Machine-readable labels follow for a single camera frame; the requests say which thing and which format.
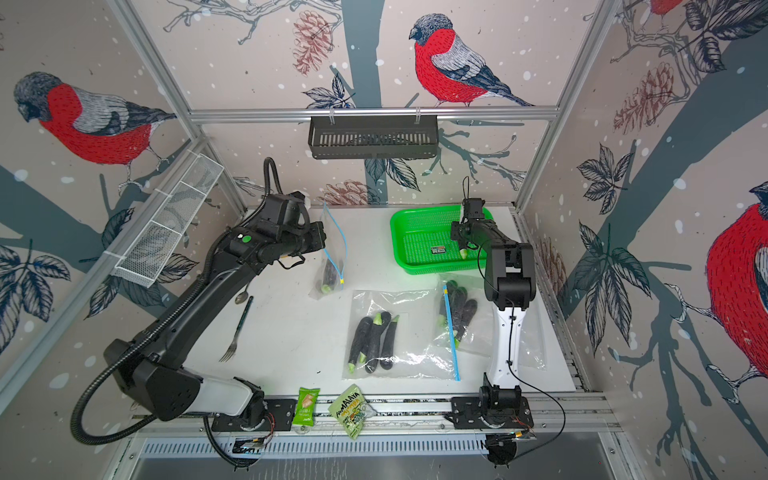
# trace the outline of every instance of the metal vent grate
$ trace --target metal vent grate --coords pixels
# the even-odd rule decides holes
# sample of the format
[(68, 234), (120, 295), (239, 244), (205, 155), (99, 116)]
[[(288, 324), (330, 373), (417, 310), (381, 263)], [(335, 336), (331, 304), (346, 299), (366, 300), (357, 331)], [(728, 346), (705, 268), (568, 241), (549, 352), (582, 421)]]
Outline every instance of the metal vent grate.
[[(237, 439), (234, 435), (218, 442), (228, 453)], [(329, 436), (277, 436), (265, 449), (251, 454), (233, 455), (240, 458), (322, 458), (370, 457), (404, 455), (487, 455), (485, 435), (461, 433), (449, 435), (370, 435), (357, 440)], [(142, 458), (202, 458), (215, 457), (216, 452), (204, 437), (148, 439)]]

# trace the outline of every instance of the blue drawstring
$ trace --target blue drawstring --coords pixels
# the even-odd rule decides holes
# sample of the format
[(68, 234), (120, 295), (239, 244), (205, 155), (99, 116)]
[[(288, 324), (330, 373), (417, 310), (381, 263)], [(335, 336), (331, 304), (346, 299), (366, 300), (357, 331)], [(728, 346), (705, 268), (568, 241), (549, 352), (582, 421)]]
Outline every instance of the blue drawstring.
[(344, 236), (344, 232), (341, 230), (341, 227), (339, 227), (339, 224), (336, 222), (336, 219), (333, 218), (333, 215), (331, 215), (331, 210), (328, 209), (328, 205), (326, 201), (323, 199), (323, 211), (328, 213), (328, 216), (331, 217), (331, 220), (333, 220), (333, 224), (336, 225), (336, 228), (339, 229), (339, 233), (341, 233), (341, 237), (344, 240), (344, 264), (341, 266), (341, 270), (339, 270), (339, 266), (336, 265), (336, 263), (333, 261), (333, 258), (331, 258), (330, 254), (328, 253), (328, 250), (324, 247), (323, 252), (326, 253), (326, 257), (328, 257), (328, 261), (331, 262), (331, 265), (333, 265), (333, 268), (336, 269), (336, 272), (339, 274), (339, 283), (341, 283), (341, 290), (344, 290), (344, 269), (346, 268), (346, 258), (349, 255), (349, 249), (346, 245), (346, 237)]

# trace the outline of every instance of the small packet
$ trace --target small packet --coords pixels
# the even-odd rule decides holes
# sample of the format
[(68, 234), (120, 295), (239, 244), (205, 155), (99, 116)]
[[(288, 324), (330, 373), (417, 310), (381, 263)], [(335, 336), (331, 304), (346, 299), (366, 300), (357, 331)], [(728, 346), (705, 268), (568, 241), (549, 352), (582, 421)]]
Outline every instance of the small packet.
[(296, 414), (293, 416), (294, 425), (314, 426), (315, 402), (320, 389), (299, 389), (299, 401), (296, 403)]
[(354, 384), (331, 403), (328, 411), (352, 440), (357, 439), (365, 419), (376, 414), (362, 396), (360, 388)]

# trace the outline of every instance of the green tray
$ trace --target green tray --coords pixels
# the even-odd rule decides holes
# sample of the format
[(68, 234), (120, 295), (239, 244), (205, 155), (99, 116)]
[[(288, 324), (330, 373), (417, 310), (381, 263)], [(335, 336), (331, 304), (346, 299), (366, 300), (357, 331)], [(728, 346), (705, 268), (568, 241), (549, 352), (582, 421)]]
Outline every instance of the green tray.
[[(478, 252), (467, 250), (467, 258), (462, 260), (458, 244), (451, 240), (451, 222), (460, 220), (461, 210), (461, 205), (448, 205), (401, 210), (392, 215), (389, 227), (397, 264), (411, 275), (477, 268)], [(487, 209), (483, 213), (493, 220)], [(484, 266), (485, 252), (481, 252), (480, 267)]]

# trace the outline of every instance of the red bird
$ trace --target red bird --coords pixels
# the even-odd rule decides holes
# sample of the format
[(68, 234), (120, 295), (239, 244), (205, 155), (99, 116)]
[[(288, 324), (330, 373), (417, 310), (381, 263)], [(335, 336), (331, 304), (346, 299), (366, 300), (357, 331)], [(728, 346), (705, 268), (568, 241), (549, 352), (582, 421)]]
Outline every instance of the red bird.
[(760, 202), (746, 209), (714, 241), (707, 257), (710, 312), (750, 361), (739, 379), (731, 380), (731, 403), (739, 403), (742, 383), (768, 376), (768, 182), (750, 192)]
[(131, 162), (144, 150), (167, 159), (149, 145), (155, 128), (176, 118), (159, 108), (147, 108), (117, 95), (95, 94), (63, 83), (54, 75), (31, 73), (13, 91), (18, 111), (29, 122), (33, 118), (51, 132), (73, 154), (95, 164), (122, 164), (128, 179), (118, 189), (138, 182), (131, 180)]
[(416, 40), (416, 76), (437, 97), (437, 105), (452, 101), (469, 106), (477, 98), (503, 97), (525, 107), (532, 106), (515, 97), (483, 57), (465, 45), (445, 15), (424, 15), (413, 25), (408, 38)]

